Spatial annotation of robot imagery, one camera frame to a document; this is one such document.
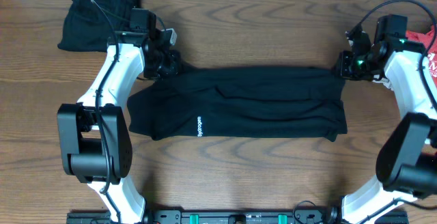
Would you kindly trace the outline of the folded black garment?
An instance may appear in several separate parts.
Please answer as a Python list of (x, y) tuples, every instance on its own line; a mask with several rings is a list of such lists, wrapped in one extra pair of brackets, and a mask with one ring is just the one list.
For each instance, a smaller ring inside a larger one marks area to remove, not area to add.
[(111, 29), (126, 31), (141, 0), (72, 0), (57, 47), (74, 52), (105, 52)]

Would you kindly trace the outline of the beige garment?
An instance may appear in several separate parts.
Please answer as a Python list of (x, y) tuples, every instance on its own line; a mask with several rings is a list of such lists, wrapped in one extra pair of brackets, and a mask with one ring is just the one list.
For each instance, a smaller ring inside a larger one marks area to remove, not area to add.
[(383, 84), (383, 86), (385, 86), (387, 89), (393, 91), (393, 86), (391, 82), (387, 78), (383, 77), (382, 75), (375, 75), (373, 77), (373, 82)]

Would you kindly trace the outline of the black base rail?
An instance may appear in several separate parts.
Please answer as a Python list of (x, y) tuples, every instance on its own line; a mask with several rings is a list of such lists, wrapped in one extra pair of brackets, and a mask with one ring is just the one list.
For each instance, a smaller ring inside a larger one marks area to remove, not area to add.
[[(316, 206), (299, 206), (296, 210), (283, 211), (184, 211), (179, 210), (151, 210), (145, 211), (141, 222), (146, 224), (292, 224), (292, 223), (346, 223), (340, 221), (337, 208)], [(111, 220), (110, 212), (70, 212), (67, 213), (66, 223), (117, 223)], [(404, 210), (392, 210), (379, 217), (376, 224), (408, 224), (408, 215)]]

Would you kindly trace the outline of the black t-shirt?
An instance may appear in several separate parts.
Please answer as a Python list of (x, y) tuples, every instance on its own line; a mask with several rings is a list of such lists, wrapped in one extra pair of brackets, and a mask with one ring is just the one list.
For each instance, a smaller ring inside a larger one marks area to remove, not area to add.
[(130, 132), (167, 137), (312, 138), (335, 141), (348, 125), (345, 81), (327, 69), (194, 69), (155, 81), (127, 102)]

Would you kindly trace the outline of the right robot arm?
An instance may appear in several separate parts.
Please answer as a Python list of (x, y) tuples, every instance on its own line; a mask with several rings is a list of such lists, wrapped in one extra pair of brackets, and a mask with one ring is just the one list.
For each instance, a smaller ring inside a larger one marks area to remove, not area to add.
[(436, 85), (428, 63), (423, 44), (393, 37), (339, 58), (340, 76), (388, 85), (401, 115), (375, 176), (341, 200), (339, 222), (377, 223), (402, 204), (421, 208), (417, 200), (436, 194), (436, 157), (422, 151), (436, 146)]

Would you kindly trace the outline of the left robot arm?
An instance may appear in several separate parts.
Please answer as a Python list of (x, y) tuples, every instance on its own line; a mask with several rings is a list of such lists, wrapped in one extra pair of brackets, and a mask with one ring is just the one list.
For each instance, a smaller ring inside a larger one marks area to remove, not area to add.
[(124, 109), (140, 74), (147, 79), (173, 76), (178, 57), (170, 51), (174, 29), (117, 31), (89, 89), (57, 112), (61, 161), (66, 174), (94, 190), (108, 214), (90, 223), (149, 223), (146, 200), (130, 177), (132, 143)]

